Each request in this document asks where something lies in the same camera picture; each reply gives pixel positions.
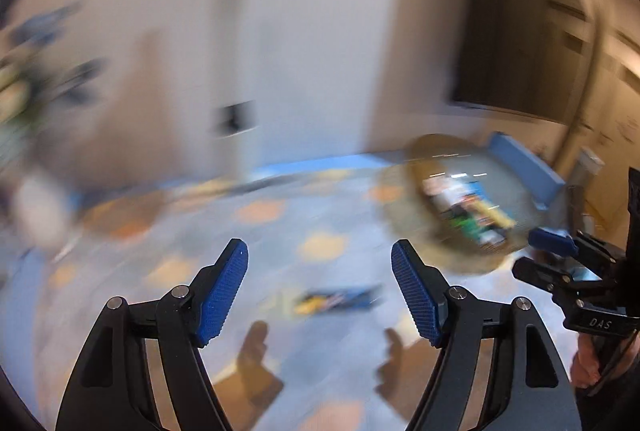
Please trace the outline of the person's right hand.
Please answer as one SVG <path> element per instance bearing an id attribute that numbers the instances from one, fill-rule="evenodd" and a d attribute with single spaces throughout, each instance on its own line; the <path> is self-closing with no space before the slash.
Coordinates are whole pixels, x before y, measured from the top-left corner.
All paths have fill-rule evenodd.
<path id="1" fill-rule="evenodd" d="M 576 389 L 593 387 L 601 378 L 592 336 L 579 333 L 577 351 L 570 366 L 570 382 Z"/>

